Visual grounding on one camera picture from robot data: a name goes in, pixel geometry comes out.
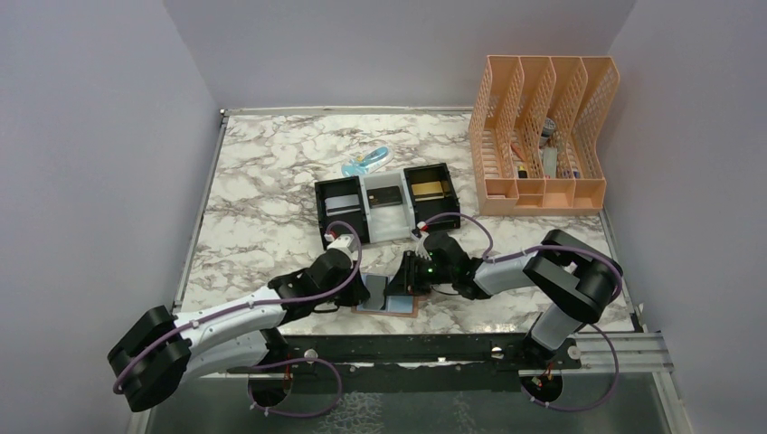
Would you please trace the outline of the dark card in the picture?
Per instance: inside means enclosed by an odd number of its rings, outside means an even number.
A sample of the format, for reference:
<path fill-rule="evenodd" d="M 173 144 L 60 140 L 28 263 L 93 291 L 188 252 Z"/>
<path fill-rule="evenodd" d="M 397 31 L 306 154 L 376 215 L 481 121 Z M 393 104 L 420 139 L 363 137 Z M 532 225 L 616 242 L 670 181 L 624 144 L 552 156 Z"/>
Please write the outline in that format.
<path fill-rule="evenodd" d="M 385 290 L 389 278 L 384 275 L 367 274 L 365 286 L 369 292 L 369 298 L 361 304 L 364 311 L 384 311 L 386 308 Z"/>

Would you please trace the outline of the brown leather card holder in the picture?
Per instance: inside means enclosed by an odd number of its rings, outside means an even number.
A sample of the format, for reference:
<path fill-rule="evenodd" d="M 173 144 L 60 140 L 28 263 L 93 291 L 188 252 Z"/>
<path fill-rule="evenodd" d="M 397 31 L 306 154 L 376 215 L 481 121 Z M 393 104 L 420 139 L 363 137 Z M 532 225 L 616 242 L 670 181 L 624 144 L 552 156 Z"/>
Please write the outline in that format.
<path fill-rule="evenodd" d="M 362 281 L 365 285 L 365 276 L 372 273 L 363 273 Z M 352 312 L 360 315 L 378 315 L 378 316 L 398 316 L 398 317 L 416 317 L 419 310 L 421 297 L 414 296 L 394 296 L 386 297 L 386 308 L 384 311 L 364 311 L 360 303 L 352 307 Z"/>

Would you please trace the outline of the white tray bin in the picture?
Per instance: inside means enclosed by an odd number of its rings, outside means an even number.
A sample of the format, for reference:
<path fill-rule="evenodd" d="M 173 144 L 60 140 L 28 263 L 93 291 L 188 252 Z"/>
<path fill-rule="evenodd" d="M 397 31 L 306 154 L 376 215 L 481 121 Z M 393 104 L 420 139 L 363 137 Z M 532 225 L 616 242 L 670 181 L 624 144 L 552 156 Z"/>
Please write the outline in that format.
<path fill-rule="evenodd" d="M 368 218 L 370 243 L 410 239 L 415 225 L 413 223 L 412 202 L 406 193 L 403 169 L 363 175 L 359 178 Z M 367 190 L 392 185 L 400 187 L 402 204 L 371 209 L 367 199 Z"/>

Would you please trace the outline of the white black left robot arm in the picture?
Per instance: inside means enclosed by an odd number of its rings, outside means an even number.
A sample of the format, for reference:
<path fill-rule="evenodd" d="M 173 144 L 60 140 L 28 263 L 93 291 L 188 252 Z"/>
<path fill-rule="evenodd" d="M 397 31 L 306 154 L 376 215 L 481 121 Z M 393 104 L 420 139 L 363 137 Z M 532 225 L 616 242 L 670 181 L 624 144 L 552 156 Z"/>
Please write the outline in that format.
<path fill-rule="evenodd" d="M 283 345 L 268 336 L 253 342 L 249 335 L 311 315 L 352 284 L 361 260 L 360 254 L 329 248 L 309 267 L 278 276 L 233 302 L 186 316 L 164 306 L 150 308 L 108 352 L 113 393 L 124 396 L 134 412 L 151 409 L 183 380 L 210 372 L 217 362 L 210 352 L 227 345 L 247 348 L 263 371 L 277 369 Z"/>

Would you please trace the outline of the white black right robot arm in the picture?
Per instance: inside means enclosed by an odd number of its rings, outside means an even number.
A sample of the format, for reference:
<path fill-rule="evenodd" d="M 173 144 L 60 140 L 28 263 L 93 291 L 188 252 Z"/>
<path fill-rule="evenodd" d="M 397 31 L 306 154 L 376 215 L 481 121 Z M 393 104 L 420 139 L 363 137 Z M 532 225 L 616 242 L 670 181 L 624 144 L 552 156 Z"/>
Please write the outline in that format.
<path fill-rule="evenodd" d="M 553 361 L 565 340 L 599 322 L 622 291 L 621 266 L 562 230 L 549 231 L 541 244 L 506 256 L 472 257 L 445 232 L 427 235 L 418 250 L 403 254 L 386 296 L 421 296 L 448 284 L 469 300 L 537 287 L 551 305 L 522 343 L 524 360 L 535 368 Z"/>

